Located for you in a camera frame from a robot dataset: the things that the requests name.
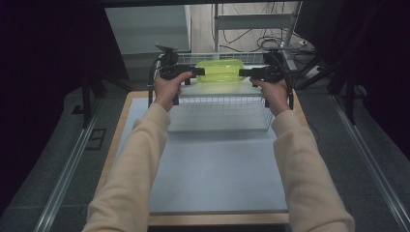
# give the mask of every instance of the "cream sweater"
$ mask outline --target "cream sweater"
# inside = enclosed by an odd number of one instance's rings
[[[88,208],[83,231],[147,231],[150,190],[157,175],[170,119],[153,103],[135,121],[123,152]],[[354,231],[311,131],[293,111],[272,124],[292,231]]]

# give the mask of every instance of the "person's right arm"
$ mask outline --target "person's right arm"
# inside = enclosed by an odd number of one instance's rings
[[[354,231],[355,221],[343,206],[313,134],[287,104],[284,81],[251,82],[262,87],[276,116],[274,150],[292,231]]]

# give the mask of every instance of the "yellow plastic container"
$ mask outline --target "yellow plastic container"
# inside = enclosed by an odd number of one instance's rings
[[[205,69],[205,75],[198,75],[196,77],[202,83],[242,81],[245,79],[243,76],[239,76],[239,69],[244,68],[244,62],[241,60],[201,61],[196,64],[196,67]]]

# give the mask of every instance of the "wire basket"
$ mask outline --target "wire basket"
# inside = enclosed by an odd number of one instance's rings
[[[184,53],[179,54],[178,64],[195,66],[200,61],[218,59],[238,59],[245,66],[264,66],[262,53]],[[211,86],[193,80],[192,85],[195,84],[205,88]],[[168,131],[266,131],[273,115],[265,107],[259,89],[252,88],[248,81],[235,84],[240,86],[229,91],[207,93],[202,91],[204,88],[183,86],[179,105],[174,105],[169,112],[171,125]]]

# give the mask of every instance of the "hand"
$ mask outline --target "hand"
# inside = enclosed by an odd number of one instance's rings
[[[269,83],[251,78],[250,82],[262,88],[262,95],[269,102],[270,109],[275,116],[290,109],[289,104],[287,103],[288,93],[286,82],[284,80],[277,83]]]
[[[160,76],[156,76],[154,82],[156,95],[154,103],[159,104],[166,111],[169,111],[173,106],[172,100],[175,95],[181,94],[181,83],[191,76],[192,72],[183,72],[171,80],[165,80]]]

